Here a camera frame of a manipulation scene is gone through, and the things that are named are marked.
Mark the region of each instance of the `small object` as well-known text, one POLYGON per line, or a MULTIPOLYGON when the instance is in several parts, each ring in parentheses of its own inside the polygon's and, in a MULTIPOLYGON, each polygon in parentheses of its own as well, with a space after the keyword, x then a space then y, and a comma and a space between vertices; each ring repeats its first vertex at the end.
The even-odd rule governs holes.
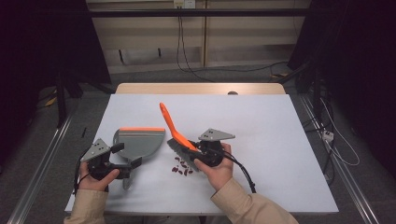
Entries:
POLYGON ((85 136, 85 132, 87 132, 87 128, 84 128, 84 131, 82 132, 81 138, 85 136))
POLYGON ((322 139, 330 143, 334 139, 334 133, 324 130, 322 133, 322 139))

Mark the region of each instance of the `table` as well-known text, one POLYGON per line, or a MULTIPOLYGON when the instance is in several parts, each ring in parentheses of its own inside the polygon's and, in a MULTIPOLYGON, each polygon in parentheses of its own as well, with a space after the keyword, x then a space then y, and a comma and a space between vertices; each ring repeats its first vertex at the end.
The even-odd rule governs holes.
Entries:
MULTIPOLYGON (((246 166, 258 193, 292 213, 338 212, 289 96, 282 91, 262 94, 273 87, 279 88, 277 84, 121 84, 110 98, 95 139, 101 137, 110 144, 121 126, 161 126, 166 134, 159 150, 136 170, 129 190, 122 189, 121 181, 109 186, 106 211, 122 215, 222 214, 209 200, 214 190, 203 173, 184 176, 172 172, 177 161, 176 153, 165 144, 171 135, 159 108, 159 102, 164 102, 178 131, 190 140, 197 141, 207 128, 235 134, 235 139, 225 142, 246 166), (144 94, 138 94, 138 86, 144 94), (156 94, 147 94, 150 88, 156 94), (187 94, 174 94, 181 90, 187 94), (226 95, 229 91, 241 95, 226 95)), ((110 160, 124 162, 117 155, 110 160)), ((249 191, 237 166, 234 178, 249 191)), ((73 202, 72 195, 66 211, 73 202)))

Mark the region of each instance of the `beige sleeve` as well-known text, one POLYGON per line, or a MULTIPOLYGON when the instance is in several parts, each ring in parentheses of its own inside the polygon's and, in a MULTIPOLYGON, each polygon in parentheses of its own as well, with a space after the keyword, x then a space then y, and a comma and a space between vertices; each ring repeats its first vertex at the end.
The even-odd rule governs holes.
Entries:
POLYGON ((105 223, 103 213, 107 195, 108 193, 104 191, 79 189, 73 204, 72 214, 64 219, 64 223, 105 223))
POLYGON ((232 223, 297 223, 285 209, 260 194, 247 194, 230 179, 212 198, 232 223))

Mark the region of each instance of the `gray floor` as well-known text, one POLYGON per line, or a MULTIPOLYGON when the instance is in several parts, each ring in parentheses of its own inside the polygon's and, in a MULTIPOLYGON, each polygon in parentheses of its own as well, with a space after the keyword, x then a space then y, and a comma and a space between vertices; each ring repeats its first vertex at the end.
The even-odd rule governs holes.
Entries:
MULTIPOLYGON (((247 70, 262 67, 264 67, 263 64, 234 66, 227 67, 227 69, 247 70)), ((288 72, 288 69, 284 64, 280 64, 274 66, 272 72, 270 69, 242 73, 210 70, 196 72, 195 75, 215 82, 267 82, 271 78, 271 73, 284 72, 288 72)), ((107 86, 116 88, 121 82, 204 82, 195 75, 180 70, 117 74, 111 77, 113 84, 107 86)), ((86 84, 81 84, 81 87, 84 90, 81 99, 67 98, 68 108, 76 106, 76 113, 25 218, 25 223, 61 223, 66 216, 64 208, 73 188, 73 174, 77 157, 93 141, 109 98, 108 95, 86 84)), ((292 81, 285 85, 285 90, 290 95, 301 122, 308 120, 309 117, 302 104, 301 95, 296 93, 292 81)), ((37 107, 28 132, 22 138, 16 153, 4 164, 4 172, 0 175, 0 223, 8 221, 56 131, 56 105, 42 107, 41 102, 37 107)), ((347 119, 337 108, 336 102, 333 104, 333 108, 337 128, 356 149, 361 159, 360 165, 349 166, 348 169, 373 207, 378 222, 396 223, 396 214, 394 213, 396 211, 395 179, 373 158, 365 142, 353 134, 347 119)), ((318 134, 307 133, 307 137, 320 166, 324 166, 326 152, 318 134)), ((345 160, 354 161, 356 159, 346 143, 337 135, 336 146, 345 160)), ((328 176, 335 176, 330 189, 340 212, 321 216, 296 215, 299 222, 364 223, 344 181, 336 171, 332 171, 331 165, 328 169, 328 176)), ((106 220, 108 223, 141 223, 141 217, 106 216, 106 220)))

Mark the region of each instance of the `cable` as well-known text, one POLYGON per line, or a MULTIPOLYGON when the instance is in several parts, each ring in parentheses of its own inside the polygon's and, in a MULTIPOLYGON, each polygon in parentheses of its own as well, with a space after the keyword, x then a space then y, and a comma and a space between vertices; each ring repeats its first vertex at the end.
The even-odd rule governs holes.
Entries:
POLYGON ((327 114, 329 115, 329 119, 330 119, 330 121, 332 122, 332 126, 333 126, 334 129, 338 132, 338 134, 340 134, 340 136, 343 138, 343 140, 349 145, 349 147, 352 149, 352 151, 353 151, 353 153, 355 154, 355 156, 356 156, 356 158, 357 158, 358 161, 357 161, 356 163, 350 163, 350 162, 348 162, 348 161, 345 161, 345 160, 341 157, 340 154, 338 154, 337 152, 334 151, 334 149, 333 149, 332 147, 330 147, 330 150, 331 150, 331 151, 334 153, 334 155, 335 155, 336 157, 338 157, 343 163, 348 164, 348 165, 351 165, 351 166, 357 166, 357 165, 359 165, 359 164, 361 163, 361 159, 359 158, 358 153, 356 153, 356 151, 355 151, 355 149, 352 147, 352 145, 350 145, 350 144, 348 143, 348 141, 345 139, 345 137, 344 137, 343 135, 341 135, 341 133, 338 131, 337 127, 335 126, 335 124, 334 124, 334 122, 333 122, 333 120, 332 120, 331 114, 330 114, 330 112, 329 112, 329 110, 328 110, 328 108, 327 108, 327 106, 326 106, 326 104, 324 103, 324 101, 323 101, 322 98, 320 98, 320 101, 323 103, 324 108, 326 109, 327 114))
POLYGON ((224 152, 225 152, 225 154, 228 154, 228 155, 224 154, 223 157, 230 161, 233 161, 235 164, 237 164, 241 168, 242 173, 244 173, 245 177, 247 178, 247 182, 250 186, 251 192, 256 193, 256 189, 255 189, 256 184, 251 180, 251 177, 248 174, 248 170, 245 168, 245 166, 242 163, 240 163, 239 161, 237 161, 236 158, 231 153, 226 152, 226 151, 224 151, 224 152))
POLYGON ((177 66, 178 66, 178 68, 181 71, 183 71, 183 72, 191 72, 195 77, 197 77, 197 78, 199 78, 201 80, 208 81, 208 82, 215 82, 213 80, 210 80, 210 79, 207 79, 207 78, 204 78, 204 77, 199 77, 190 68, 189 61, 187 60, 186 49, 185 49, 185 46, 184 46, 183 20, 181 19, 181 17, 178 17, 177 66), (178 51, 179 51, 179 48, 180 48, 180 37, 181 37, 181 41, 182 41, 182 44, 183 44, 184 59, 186 61, 187 67, 189 68, 190 71, 186 71, 183 68, 181 68, 180 63, 178 61, 178 51))
POLYGON ((74 178, 74 192, 73 192, 74 195, 77 194, 79 182, 81 182, 81 180, 86 177, 86 175, 85 175, 78 182, 78 173, 79 173, 79 166, 81 165, 81 159, 82 159, 82 157, 84 157, 85 153, 87 153, 87 151, 90 150, 90 148, 91 147, 88 147, 87 149, 85 149, 84 152, 78 157, 76 170, 75 170, 75 178, 74 178))
POLYGON ((204 77, 199 77, 198 75, 196 75, 196 72, 206 72, 206 71, 225 71, 225 72, 254 72, 254 71, 260 71, 263 69, 267 69, 270 68, 271 69, 271 75, 272 75, 272 67, 277 65, 277 64, 282 64, 282 63, 288 63, 288 62, 278 62, 278 63, 272 63, 270 65, 266 65, 264 67, 260 67, 260 68, 253 68, 253 69, 246 69, 246 70, 238 70, 238 69, 223 69, 223 68, 205 68, 205 69, 195 69, 192 70, 190 65, 189 65, 189 61, 187 60, 187 55, 186 55, 186 50, 185 50, 185 44, 184 44, 184 29, 183 29, 183 20, 181 17, 178 17, 178 41, 177 41, 177 66, 178 68, 183 71, 183 72, 187 72, 187 73, 192 73, 195 77, 198 77, 200 79, 203 79, 205 81, 209 81, 209 82, 214 82, 213 80, 204 78, 204 77), (178 53, 179 53, 179 49, 180 49, 180 39, 182 42, 182 46, 183 46, 183 54, 184 54, 184 59, 185 62, 187 64, 187 67, 189 68, 189 70, 185 70, 180 66, 179 60, 178 60, 178 53))
MULTIPOLYGON (((219 152, 218 152, 217 150, 212 149, 212 148, 207 147, 205 150, 211 151, 211 152, 213 152, 213 153, 219 155, 219 152)), ((240 162, 235 158, 235 156, 233 156, 230 152, 224 151, 224 150, 223 150, 222 152, 223 152, 223 153, 221 153, 221 156, 222 156, 223 158, 226 158, 226 159, 228 159, 228 160, 234 162, 235 164, 237 164, 237 165, 239 166, 239 168, 241 168, 242 173, 244 173, 245 177, 247 178, 247 182, 248 182, 248 184, 249 184, 249 186, 250 186, 251 192, 252 192, 252 193, 256 193, 256 189, 255 189, 256 184, 251 180, 251 177, 250 177, 250 175, 249 175, 249 173, 248 173, 248 170, 245 168, 245 166, 244 166, 242 163, 240 163, 240 162)))

